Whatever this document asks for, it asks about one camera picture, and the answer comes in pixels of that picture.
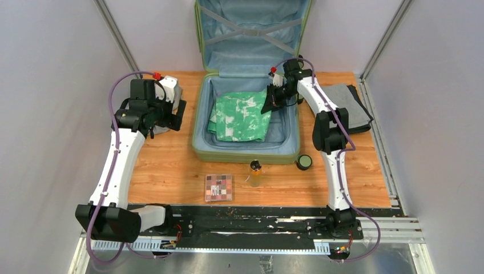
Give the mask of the green white patterned cloth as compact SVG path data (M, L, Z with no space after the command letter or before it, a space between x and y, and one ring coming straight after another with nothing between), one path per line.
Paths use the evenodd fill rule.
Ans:
M207 131L222 142L265 141L271 112L261 113L267 97L259 92L229 92L215 99Z

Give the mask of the grey cloth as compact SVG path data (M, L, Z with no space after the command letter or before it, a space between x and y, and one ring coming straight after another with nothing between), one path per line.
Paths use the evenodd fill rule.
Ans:
M348 111L348 134L359 134L371 129L373 117L362 104L358 91L354 85L340 83L332 86L321 86L321 88L333 103Z

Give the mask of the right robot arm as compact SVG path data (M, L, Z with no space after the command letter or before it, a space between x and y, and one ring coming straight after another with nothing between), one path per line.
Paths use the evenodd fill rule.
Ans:
M313 70L303 68L305 62L301 57L281 61L283 75L277 73L277 66L270 68L268 76L272 82L267 86L261 113L278 111L297 95L314 113L312 142L325 164L329 190L324 228L329 236L338 239L356 223L345 168L347 145L355 149L348 134L349 113L327 96Z

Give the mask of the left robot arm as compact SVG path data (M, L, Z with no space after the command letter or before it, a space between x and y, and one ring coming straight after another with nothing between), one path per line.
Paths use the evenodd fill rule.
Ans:
M128 192L146 139L180 130L186 107L182 92L171 76L131 80L130 96L114 112L110 150L98 185L89 202L75 211L91 239L133 243L146 230L162 236L174 231L171 206L155 203L129 210Z

